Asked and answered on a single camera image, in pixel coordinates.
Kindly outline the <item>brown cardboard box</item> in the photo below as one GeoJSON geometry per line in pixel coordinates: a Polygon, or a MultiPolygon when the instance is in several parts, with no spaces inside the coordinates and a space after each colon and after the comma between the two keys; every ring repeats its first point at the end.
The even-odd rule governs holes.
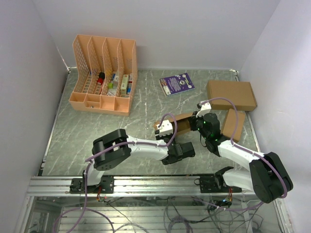
{"type": "MultiPolygon", "coordinates": [[[[177,134],[176,136],[180,136],[182,134],[190,132],[190,123],[188,118],[192,116],[192,113],[183,113],[179,115],[175,115],[175,119],[177,122],[177,134]]],[[[174,131],[174,122],[171,116],[166,116],[165,120],[169,120],[169,122],[173,125],[174,131]]],[[[156,129],[156,125],[160,123],[160,120],[154,122],[153,128],[156,129]]]]}

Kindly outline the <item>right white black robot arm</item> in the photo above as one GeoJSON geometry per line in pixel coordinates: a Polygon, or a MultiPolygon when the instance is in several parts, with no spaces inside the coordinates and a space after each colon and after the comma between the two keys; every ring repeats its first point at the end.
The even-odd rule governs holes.
{"type": "Polygon", "coordinates": [[[220,192],[230,187],[252,191],[264,203],[286,197],[294,187],[280,157],[274,153],[259,153],[232,142],[220,132],[220,122],[214,113],[189,119],[190,128],[198,131],[205,147],[218,157],[229,159],[242,166],[235,171],[228,166],[214,174],[214,186],[220,192]]]}

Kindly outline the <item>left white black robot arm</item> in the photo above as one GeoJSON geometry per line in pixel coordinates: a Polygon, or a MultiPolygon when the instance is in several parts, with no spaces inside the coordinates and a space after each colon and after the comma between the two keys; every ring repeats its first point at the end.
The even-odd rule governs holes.
{"type": "Polygon", "coordinates": [[[93,141],[92,156],[86,159],[89,165],[83,174],[83,189],[89,193],[95,192],[104,172],[131,156],[170,165],[194,157],[195,150],[191,142],[180,144],[174,140],[143,140],[127,135],[125,129],[114,130],[93,141]]]}

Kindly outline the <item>small folded cardboard box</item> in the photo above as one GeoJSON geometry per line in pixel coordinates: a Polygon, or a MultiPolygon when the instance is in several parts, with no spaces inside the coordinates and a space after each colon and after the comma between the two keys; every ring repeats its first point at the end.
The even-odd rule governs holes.
{"type": "MultiPolygon", "coordinates": [[[[245,118],[246,114],[244,112],[238,112],[238,125],[235,134],[233,136],[233,141],[235,143],[238,143],[241,138],[245,118]]],[[[234,109],[230,109],[225,115],[225,119],[223,121],[221,128],[221,133],[225,137],[231,138],[232,134],[234,133],[235,127],[236,127],[236,113],[234,109]]]]}

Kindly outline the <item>large folded cardboard box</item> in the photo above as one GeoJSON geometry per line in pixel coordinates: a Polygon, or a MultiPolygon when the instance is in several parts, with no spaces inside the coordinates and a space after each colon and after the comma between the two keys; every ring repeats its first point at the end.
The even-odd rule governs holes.
{"type": "Polygon", "coordinates": [[[207,83],[207,99],[229,99],[238,111],[251,112],[257,102],[250,82],[210,80],[207,83]]]}

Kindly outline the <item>purple book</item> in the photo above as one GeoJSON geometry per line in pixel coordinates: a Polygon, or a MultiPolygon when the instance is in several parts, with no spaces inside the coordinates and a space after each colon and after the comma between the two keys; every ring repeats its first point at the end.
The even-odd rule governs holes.
{"type": "Polygon", "coordinates": [[[188,73],[160,78],[159,83],[164,95],[167,97],[195,88],[188,73]]]}

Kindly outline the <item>white green carton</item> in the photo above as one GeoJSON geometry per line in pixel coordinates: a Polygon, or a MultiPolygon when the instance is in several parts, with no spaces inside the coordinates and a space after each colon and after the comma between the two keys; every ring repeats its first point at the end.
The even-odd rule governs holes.
{"type": "Polygon", "coordinates": [[[120,86],[120,94],[121,95],[127,94],[128,80],[129,80],[129,75],[124,74],[122,77],[121,86],[120,86]]]}

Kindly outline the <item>pink plastic file organizer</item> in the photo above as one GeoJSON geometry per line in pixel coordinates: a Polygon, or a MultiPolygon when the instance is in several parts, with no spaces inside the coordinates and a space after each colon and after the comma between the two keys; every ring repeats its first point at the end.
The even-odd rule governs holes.
{"type": "Polygon", "coordinates": [[[136,41],[102,36],[77,35],[73,51],[78,80],[69,102],[74,110],[128,116],[138,79],[136,41]],[[105,73],[97,85],[100,72],[105,73]],[[124,74],[129,75],[127,94],[120,94],[124,74]]]}

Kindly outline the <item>red black bottle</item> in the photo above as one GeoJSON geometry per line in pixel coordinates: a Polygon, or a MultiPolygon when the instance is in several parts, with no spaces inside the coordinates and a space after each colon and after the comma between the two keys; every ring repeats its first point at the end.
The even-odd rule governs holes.
{"type": "Polygon", "coordinates": [[[97,78],[97,85],[102,85],[104,83],[104,80],[105,80],[105,73],[100,72],[97,78]]]}

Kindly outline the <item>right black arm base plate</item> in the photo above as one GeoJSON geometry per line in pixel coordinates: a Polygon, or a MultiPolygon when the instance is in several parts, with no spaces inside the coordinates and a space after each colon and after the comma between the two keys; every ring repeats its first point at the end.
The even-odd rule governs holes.
{"type": "Polygon", "coordinates": [[[199,186],[200,192],[207,193],[241,193],[242,189],[235,186],[228,186],[222,180],[215,176],[200,176],[193,182],[199,186]]]}

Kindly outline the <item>aluminium rail frame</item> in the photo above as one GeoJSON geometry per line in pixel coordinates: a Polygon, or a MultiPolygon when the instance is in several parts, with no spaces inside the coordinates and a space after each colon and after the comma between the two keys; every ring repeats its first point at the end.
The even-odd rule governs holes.
{"type": "Polygon", "coordinates": [[[292,233],[282,200],[207,193],[202,176],[112,176],[111,192],[72,194],[72,177],[34,177],[18,233],[292,233]]]}

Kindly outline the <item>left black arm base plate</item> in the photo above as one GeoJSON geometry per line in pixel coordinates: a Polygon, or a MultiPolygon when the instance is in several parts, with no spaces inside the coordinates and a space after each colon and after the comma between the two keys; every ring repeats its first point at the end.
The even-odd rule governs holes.
{"type": "MultiPolygon", "coordinates": [[[[114,192],[114,177],[102,176],[98,184],[87,185],[88,194],[113,194],[114,192]]],[[[69,186],[70,194],[84,194],[85,193],[85,178],[74,178],[71,180],[69,186]]]]}

